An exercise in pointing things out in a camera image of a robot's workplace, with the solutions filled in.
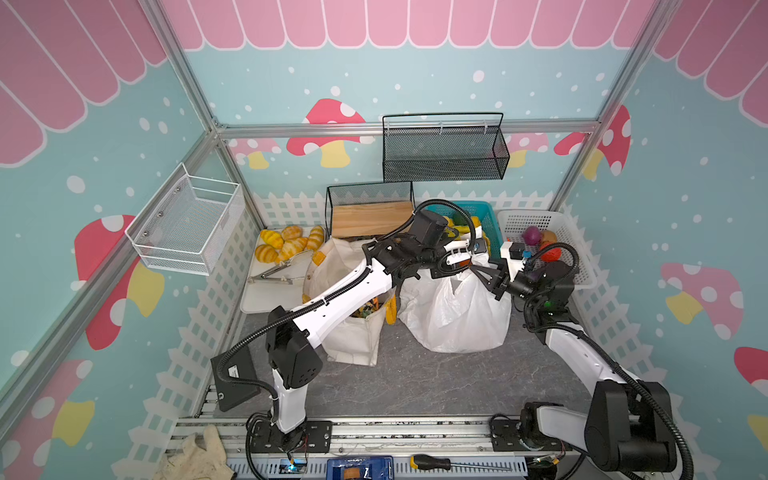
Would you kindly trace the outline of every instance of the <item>mushroom illustration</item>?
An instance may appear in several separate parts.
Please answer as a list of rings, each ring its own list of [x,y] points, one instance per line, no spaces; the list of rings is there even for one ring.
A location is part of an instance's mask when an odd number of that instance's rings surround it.
[[[122,238],[123,228],[133,219],[130,215],[114,215],[85,226],[74,239],[74,258],[78,279],[72,283],[77,290],[85,284],[114,245]],[[107,300],[85,328],[88,344],[94,350],[110,346],[120,333],[127,299],[138,306],[143,316],[149,316],[163,294],[165,277],[152,272],[137,258],[112,289]]]
[[[93,368],[91,360],[63,362],[32,407],[2,446],[5,480],[37,480],[45,470],[51,440],[75,446],[93,419],[93,401],[69,402],[67,398]]]
[[[744,316],[744,301],[739,282],[728,270],[707,266],[665,263],[661,277],[679,290],[667,298],[667,306],[686,325],[706,310],[715,333],[723,340],[736,334]]]
[[[279,154],[282,152],[272,138],[233,138],[228,143],[232,155],[239,165],[245,165],[245,159],[248,159],[248,166],[253,170],[263,170],[269,168],[270,162],[266,161],[262,152]]]
[[[302,121],[304,124],[361,124],[365,119],[354,108],[332,98],[317,101],[312,110]],[[325,168],[343,168],[349,165],[349,155],[344,149],[345,141],[361,144],[372,144],[373,137],[318,137],[291,138],[288,140],[288,151],[301,157],[311,154],[318,148],[323,151],[320,165]]]
[[[632,140],[631,135],[632,124],[629,110],[621,105],[611,125],[608,126],[597,147],[587,159],[582,172],[584,177],[595,181],[598,178],[598,165],[603,158],[607,160],[614,176],[620,174],[627,163],[627,155],[629,155]],[[554,152],[557,155],[574,154],[581,147],[585,138],[586,134],[574,132],[555,145]]]
[[[525,165],[525,154],[529,151],[544,153],[549,149],[547,134],[511,134],[507,135],[506,142],[509,149],[507,168]]]
[[[768,396],[768,352],[742,346],[733,354],[733,363],[751,386]]]

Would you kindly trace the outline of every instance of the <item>white plastic basket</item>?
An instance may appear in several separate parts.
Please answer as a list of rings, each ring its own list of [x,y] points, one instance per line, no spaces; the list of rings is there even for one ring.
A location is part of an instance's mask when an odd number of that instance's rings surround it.
[[[244,210],[239,184],[179,164],[125,234],[148,268],[210,275]]]
[[[503,241],[523,241],[523,232],[531,225],[539,230],[551,230],[558,236],[558,242],[565,242],[576,249],[579,256],[579,273],[574,277],[574,289],[582,290],[595,288],[598,284],[597,276],[590,261],[589,252],[581,239],[576,226],[563,214],[546,210],[502,210],[498,212],[498,226],[502,230]],[[536,246],[525,247],[526,250],[536,253]],[[563,261],[570,263],[571,255],[561,249]]]

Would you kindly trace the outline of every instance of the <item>wooden board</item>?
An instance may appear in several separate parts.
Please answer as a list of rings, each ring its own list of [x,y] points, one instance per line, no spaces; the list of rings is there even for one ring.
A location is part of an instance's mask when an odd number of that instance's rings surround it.
[[[411,202],[334,207],[331,236],[347,238],[383,235],[403,225],[412,213]]]

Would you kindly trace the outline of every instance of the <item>wire mesh basket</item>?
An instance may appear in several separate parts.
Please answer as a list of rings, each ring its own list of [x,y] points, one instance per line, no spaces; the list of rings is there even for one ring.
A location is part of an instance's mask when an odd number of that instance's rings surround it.
[[[125,234],[149,268],[210,275],[244,210],[239,184],[179,164]]]
[[[385,182],[500,180],[509,163],[502,113],[382,118]]]
[[[410,202],[411,211],[413,210],[413,184],[411,182],[332,185],[326,190],[326,229],[328,234],[333,234],[334,207],[400,202]]]

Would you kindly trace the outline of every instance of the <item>plastic bag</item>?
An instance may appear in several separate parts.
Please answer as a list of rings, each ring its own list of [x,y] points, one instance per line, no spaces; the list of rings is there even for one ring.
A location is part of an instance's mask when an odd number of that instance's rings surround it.
[[[472,260],[488,265],[488,255]],[[497,301],[469,270],[433,280],[409,278],[400,292],[398,318],[425,348],[442,353],[470,353],[494,349],[507,336],[511,298]]]
[[[317,250],[306,271],[303,300],[306,302],[328,290],[365,259],[361,246],[367,241],[347,242],[331,238]],[[392,291],[379,295],[383,305]],[[384,307],[367,318],[347,317],[323,340],[331,362],[374,366],[379,356],[379,335],[386,318]]]

